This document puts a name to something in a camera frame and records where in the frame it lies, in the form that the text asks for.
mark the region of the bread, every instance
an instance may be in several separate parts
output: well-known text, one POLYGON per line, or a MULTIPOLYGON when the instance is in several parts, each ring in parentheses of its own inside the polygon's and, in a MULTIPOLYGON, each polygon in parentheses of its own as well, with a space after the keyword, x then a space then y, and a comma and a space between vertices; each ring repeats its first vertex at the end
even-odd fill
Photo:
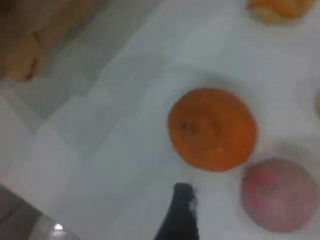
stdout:
POLYGON ((315 0, 248 0, 247 9, 268 24, 289 23, 302 18, 315 0))
POLYGON ((29 82, 39 72, 44 54, 34 35, 23 38, 4 58, 6 75, 18 82, 29 82))

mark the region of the pastry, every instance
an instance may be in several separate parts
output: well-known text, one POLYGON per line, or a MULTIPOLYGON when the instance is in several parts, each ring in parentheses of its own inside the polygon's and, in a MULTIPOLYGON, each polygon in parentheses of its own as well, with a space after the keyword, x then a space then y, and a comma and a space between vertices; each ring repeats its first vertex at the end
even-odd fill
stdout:
POLYGON ((34 35, 23 38, 4 58, 6 75, 18 82, 29 82, 40 71, 44 54, 34 35))
POLYGON ((315 0, 248 0, 247 9, 268 24, 302 18, 315 0))

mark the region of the white surface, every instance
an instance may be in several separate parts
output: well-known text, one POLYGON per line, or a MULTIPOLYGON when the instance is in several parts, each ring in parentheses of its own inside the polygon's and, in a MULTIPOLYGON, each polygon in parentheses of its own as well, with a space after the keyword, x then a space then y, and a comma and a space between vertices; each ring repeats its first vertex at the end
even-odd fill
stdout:
POLYGON ((251 108, 264 154, 318 173, 320 6, 283 27, 236 0, 115 1, 28 85, 0 96, 1 182, 84 240, 150 240, 172 186, 198 188, 201 240, 318 239, 254 226, 239 207, 243 166, 207 173, 174 153, 166 118, 186 91, 218 87, 251 108))

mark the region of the bread roll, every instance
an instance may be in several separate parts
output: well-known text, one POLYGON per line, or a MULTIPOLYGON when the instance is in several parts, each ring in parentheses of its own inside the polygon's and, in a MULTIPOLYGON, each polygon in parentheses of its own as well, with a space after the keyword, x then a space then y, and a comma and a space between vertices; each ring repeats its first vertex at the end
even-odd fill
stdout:
POLYGON ((43 51, 34 35, 23 38, 4 58, 6 75, 18 82, 29 82, 44 62, 43 51))
POLYGON ((247 9, 268 24, 302 18, 315 0, 248 0, 247 9))

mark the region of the orange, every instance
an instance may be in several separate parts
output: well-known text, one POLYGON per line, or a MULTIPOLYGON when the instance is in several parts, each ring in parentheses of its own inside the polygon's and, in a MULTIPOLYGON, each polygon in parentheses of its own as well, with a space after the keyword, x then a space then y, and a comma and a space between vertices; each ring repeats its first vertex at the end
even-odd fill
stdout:
POLYGON ((168 131, 188 164, 212 172, 244 163, 257 136, 246 105, 233 93, 213 88, 192 90, 176 102, 168 116, 168 131))

